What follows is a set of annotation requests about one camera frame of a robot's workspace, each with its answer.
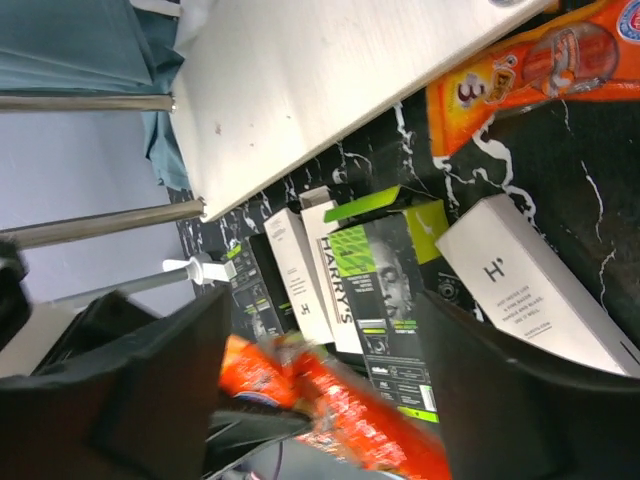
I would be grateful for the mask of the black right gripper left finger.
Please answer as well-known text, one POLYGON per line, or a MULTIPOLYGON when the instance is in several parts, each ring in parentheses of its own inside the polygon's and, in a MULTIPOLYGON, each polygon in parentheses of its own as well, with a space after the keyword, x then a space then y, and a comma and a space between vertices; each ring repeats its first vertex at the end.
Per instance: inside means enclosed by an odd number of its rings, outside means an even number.
POLYGON ((2 478, 200 478, 229 332, 218 287, 41 375, 2 379, 2 478))

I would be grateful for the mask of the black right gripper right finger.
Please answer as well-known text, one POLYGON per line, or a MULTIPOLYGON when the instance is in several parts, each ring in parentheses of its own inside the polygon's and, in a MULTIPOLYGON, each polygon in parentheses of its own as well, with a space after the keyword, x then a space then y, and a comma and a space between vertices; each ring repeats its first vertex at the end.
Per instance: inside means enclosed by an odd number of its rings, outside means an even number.
POLYGON ((414 312, 454 478, 638 478, 638 379, 538 349, 433 292, 414 312))

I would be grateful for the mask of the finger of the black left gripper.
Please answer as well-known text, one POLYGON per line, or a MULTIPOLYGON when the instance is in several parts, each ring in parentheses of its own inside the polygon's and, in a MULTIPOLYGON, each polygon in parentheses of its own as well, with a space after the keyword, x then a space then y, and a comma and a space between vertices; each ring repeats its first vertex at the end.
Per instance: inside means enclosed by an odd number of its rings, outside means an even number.
POLYGON ((207 453, 240 455, 275 440, 306 433, 311 419, 303 413, 274 407, 217 410, 210 420, 207 453))

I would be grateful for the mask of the orange razor pack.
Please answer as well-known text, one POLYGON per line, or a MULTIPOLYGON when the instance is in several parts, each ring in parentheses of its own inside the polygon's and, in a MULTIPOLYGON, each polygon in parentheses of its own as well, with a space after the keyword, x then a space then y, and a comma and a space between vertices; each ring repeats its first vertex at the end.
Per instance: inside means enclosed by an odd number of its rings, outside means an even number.
POLYGON ((499 111, 639 97, 639 4, 596 1, 478 53, 426 88, 431 151, 458 151, 499 111))
POLYGON ((233 396, 309 415, 313 446, 404 479, 449 479, 436 436, 384 400, 365 379, 298 333, 226 341, 219 384, 233 396))

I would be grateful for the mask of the white harry's box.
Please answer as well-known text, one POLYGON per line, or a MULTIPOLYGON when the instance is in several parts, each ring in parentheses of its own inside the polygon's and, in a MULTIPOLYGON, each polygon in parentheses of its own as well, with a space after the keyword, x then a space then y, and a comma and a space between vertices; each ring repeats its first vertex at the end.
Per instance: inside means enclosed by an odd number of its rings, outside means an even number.
POLYGON ((265 221, 264 228, 303 337, 315 344, 332 343, 334 338, 301 218, 283 208, 265 221))
POLYGON ((505 195, 436 245, 499 330, 572 362, 637 377, 639 350, 505 195))

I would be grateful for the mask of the white two-tier shelf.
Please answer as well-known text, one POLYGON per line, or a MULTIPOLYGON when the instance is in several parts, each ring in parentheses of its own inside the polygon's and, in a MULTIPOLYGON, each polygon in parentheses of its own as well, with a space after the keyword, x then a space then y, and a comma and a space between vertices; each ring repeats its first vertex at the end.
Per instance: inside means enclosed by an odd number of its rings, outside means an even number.
POLYGON ((218 1, 168 95, 1 100, 8 112, 170 112, 194 199, 1 235, 29 249, 214 220, 544 8, 542 1, 218 1))

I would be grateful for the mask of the green black Gillette box left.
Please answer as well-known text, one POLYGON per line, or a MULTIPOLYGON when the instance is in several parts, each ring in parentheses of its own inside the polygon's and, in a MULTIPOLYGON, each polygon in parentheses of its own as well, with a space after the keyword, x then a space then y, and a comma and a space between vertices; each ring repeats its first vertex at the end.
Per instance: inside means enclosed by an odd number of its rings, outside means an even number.
POLYGON ((298 328, 267 236, 246 238, 224 257, 231 284, 232 332, 251 342, 298 328))

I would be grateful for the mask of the green black gillette box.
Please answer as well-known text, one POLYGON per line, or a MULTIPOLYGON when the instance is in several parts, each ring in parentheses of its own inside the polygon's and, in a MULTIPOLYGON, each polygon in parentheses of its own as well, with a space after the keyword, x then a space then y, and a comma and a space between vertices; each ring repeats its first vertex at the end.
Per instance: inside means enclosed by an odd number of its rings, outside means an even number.
POLYGON ((419 345, 416 296, 437 286, 442 201, 401 185, 330 208, 336 272, 374 389, 404 414, 439 421, 419 345))
POLYGON ((267 236, 246 238, 224 257, 231 284, 232 332, 251 342, 298 328, 267 236))

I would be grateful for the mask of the white Harry's box lettered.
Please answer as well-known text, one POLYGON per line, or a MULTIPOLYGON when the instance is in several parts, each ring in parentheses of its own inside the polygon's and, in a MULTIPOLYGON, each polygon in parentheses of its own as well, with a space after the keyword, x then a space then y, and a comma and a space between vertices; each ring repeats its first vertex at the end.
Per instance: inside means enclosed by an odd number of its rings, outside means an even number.
POLYGON ((338 230, 339 221, 324 220, 325 213, 337 206, 326 186, 300 195, 301 218, 306 229, 314 265, 327 309, 327 318, 337 352, 363 353, 352 310, 333 254, 329 234, 338 230))

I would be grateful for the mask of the green black Gillette box right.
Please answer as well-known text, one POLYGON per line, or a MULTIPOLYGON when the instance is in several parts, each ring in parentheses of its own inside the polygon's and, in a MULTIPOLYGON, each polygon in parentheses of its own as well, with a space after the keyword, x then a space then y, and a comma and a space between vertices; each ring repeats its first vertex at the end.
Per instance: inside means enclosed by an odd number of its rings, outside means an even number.
POLYGON ((374 389, 404 414, 439 421, 419 345, 416 296, 437 286, 442 201, 401 185, 330 208, 336 272, 374 389))

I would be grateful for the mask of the teal t-shirt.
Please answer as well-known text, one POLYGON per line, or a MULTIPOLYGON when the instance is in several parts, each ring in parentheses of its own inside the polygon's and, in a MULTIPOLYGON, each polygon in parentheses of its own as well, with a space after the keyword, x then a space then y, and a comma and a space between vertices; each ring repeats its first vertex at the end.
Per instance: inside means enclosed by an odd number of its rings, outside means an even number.
POLYGON ((184 58, 177 1, 4 1, 4 95, 167 94, 184 58))

